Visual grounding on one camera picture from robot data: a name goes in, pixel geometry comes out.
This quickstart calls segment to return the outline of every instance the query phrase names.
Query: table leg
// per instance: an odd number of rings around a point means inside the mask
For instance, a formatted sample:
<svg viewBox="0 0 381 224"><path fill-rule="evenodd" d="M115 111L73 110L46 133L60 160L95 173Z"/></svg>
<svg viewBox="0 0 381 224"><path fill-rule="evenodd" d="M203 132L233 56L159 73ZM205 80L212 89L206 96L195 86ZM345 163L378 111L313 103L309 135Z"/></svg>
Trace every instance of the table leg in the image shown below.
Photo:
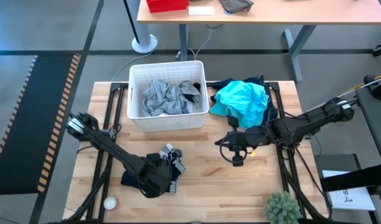
<svg viewBox="0 0 381 224"><path fill-rule="evenodd" d="M180 60L185 62L188 60L188 28L186 24L179 24L180 39Z"/></svg>
<svg viewBox="0 0 381 224"><path fill-rule="evenodd" d="M292 39L291 31L289 29L284 29L283 32L283 35L287 40L288 51L291 57L292 72L295 82L297 83L303 81L298 54L314 31L314 28L316 28L316 25L304 25L295 40Z"/></svg>

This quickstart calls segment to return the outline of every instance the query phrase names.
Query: wooden tabletop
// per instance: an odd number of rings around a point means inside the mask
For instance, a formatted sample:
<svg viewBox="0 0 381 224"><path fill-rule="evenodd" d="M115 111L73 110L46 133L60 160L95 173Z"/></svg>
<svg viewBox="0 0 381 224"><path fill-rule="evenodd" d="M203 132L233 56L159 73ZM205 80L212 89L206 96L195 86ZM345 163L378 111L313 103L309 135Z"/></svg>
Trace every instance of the wooden tabletop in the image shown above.
<svg viewBox="0 0 381 224"><path fill-rule="evenodd" d="M95 116L100 127L109 98L109 82L94 84L88 113ZM279 82L284 109L300 114L301 107L294 82ZM124 172L122 164L114 159L109 196L119 200L119 206L106 211L105 222L265 222L265 201L273 192L282 192L275 146L258 147L254 157L248 157L242 167L233 167L219 154L214 142L223 138L230 126L226 117L207 114L205 125L198 129L143 133L127 116L127 92L121 111L122 130L117 143L130 153L145 156L159 152L166 143L183 152L186 171L179 177L176 194L165 193L161 197L147 199L138 189L120 184ZM89 145L81 143L80 147ZM299 147L315 179L316 164L309 141ZM97 150L90 148L77 155L63 218L73 214L91 190ZM307 170L295 156L302 191L311 203L327 214L323 197L313 185ZM98 214L99 198L95 206Z"/></svg>
<svg viewBox="0 0 381 224"><path fill-rule="evenodd" d="M252 0L249 12L226 15L219 0L189 1L190 6L214 7L213 16L189 16L188 10L150 13L140 0L138 22L256 23L256 24L381 24L379 0Z"/></svg>

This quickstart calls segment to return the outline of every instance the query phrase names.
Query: red box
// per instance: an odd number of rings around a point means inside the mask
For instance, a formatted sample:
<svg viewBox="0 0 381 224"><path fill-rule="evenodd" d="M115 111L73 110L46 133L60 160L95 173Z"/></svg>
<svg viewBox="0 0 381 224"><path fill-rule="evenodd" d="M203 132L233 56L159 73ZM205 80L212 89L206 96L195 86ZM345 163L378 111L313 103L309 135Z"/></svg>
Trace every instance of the red box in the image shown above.
<svg viewBox="0 0 381 224"><path fill-rule="evenodd" d="M186 9L188 0L146 0L150 13L168 12Z"/></svg>

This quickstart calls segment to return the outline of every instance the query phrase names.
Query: green succulent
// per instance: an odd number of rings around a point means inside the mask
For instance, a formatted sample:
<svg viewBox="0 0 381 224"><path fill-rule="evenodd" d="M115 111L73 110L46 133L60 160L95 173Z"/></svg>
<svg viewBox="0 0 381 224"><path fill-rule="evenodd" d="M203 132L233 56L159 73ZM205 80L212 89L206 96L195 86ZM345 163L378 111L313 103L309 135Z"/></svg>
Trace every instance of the green succulent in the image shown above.
<svg viewBox="0 0 381 224"><path fill-rule="evenodd" d="M300 207L288 192L273 193L266 201L265 216L271 224L298 224Z"/></svg>

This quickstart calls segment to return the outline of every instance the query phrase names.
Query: gray floor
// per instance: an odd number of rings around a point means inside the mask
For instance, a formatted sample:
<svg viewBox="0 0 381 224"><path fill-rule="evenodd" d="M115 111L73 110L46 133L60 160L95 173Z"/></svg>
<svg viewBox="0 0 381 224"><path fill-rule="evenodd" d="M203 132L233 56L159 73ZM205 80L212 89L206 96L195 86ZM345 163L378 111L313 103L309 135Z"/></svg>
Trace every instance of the gray floor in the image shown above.
<svg viewBox="0 0 381 224"><path fill-rule="evenodd" d="M97 3L97 0L0 0L0 50L82 49ZM300 26L225 25L214 30L205 48L283 49L282 30L286 27L293 34L300 30ZM178 48L177 26L154 24L149 28L159 39L159 49ZM203 25L189 26L189 32L190 47L195 49L208 36L208 29ZM128 50L133 37L122 1L106 0L91 49ZM381 44L381 26L318 26L305 48L371 49L378 44ZM133 57L88 57L73 111L86 111L93 82L109 81L118 68ZM31 58L0 56L0 140ZM259 75L265 75L268 80L291 80L287 55L199 55L198 58L204 63L208 80ZM174 55L153 55L133 64L174 59ZM301 55L300 63L305 80L297 84L297 90L304 110L360 83L365 75L381 74L381 56ZM128 71L129 67L124 68L116 80L127 80ZM327 125L316 136L323 154L356 153L362 167L381 163L361 111L351 122ZM315 140L312 145L318 154ZM62 217L77 147L76 140L64 137L41 223ZM35 195L0 196L0 216L27 223L34 202ZM338 221L369 223L367 214L361 212L335 211L334 217Z"/></svg>

